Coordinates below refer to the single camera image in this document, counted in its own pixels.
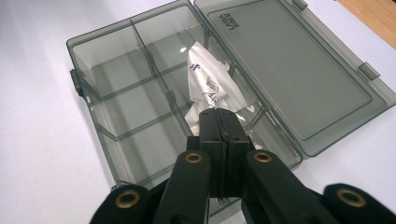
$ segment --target gray translucent plastic box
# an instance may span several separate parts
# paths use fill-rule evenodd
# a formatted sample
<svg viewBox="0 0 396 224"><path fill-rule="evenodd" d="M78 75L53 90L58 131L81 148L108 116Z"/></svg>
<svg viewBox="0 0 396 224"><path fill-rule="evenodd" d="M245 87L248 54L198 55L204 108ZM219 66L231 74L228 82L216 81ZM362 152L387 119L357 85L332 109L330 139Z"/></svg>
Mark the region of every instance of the gray translucent plastic box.
<svg viewBox="0 0 396 224"><path fill-rule="evenodd" d="M247 100L237 117L254 146L289 168L396 102L303 1L176 1L67 41L76 90L118 186L153 188L185 150L195 41Z"/></svg>

